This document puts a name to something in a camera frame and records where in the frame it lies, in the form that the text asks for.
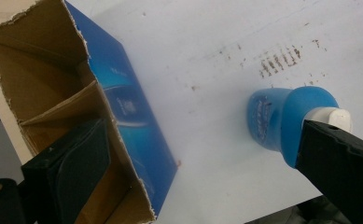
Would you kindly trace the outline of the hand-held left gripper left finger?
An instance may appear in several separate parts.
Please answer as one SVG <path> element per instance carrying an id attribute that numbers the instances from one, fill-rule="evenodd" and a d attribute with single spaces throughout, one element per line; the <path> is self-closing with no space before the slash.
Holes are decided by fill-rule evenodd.
<path id="1" fill-rule="evenodd" d="M 26 162 L 21 170 L 37 196 L 38 224 L 74 224 L 110 163 L 103 119 L 77 125 Z"/>

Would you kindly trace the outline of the blue cardboard box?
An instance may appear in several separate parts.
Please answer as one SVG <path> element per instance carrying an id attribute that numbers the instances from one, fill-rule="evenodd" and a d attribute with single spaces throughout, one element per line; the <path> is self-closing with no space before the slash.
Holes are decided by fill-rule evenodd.
<path id="1" fill-rule="evenodd" d="M 151 224 L 176 172 L 122 45 L 67 0 L 0 0 L 0 118 L 22 163 L 86 120 L 112 163 L 77 224 Z"/>

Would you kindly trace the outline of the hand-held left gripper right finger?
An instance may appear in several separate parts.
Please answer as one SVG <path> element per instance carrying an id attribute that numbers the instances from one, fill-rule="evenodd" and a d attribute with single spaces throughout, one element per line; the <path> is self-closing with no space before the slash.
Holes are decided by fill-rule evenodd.
<path id="1" fill-rule="evenodd" d="M 332 125 L 303 123 L 296 169 L 352 224 L 363 224 L 363 140 Z"/>

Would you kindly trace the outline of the blue bottle with white cap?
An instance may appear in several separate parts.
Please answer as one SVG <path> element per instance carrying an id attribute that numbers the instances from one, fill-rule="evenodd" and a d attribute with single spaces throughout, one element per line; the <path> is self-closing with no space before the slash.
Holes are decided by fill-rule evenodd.
<path id="1" fill-rule="evenodd" d="M 252 138 L 264 148 L 279 151 L 292 168 L 297 163 L 305 120 L 352 131 L 350 112 L 341 109 L 335 98 L 319 87 L 263 89 L 249 98 L 246 121 Z"/>

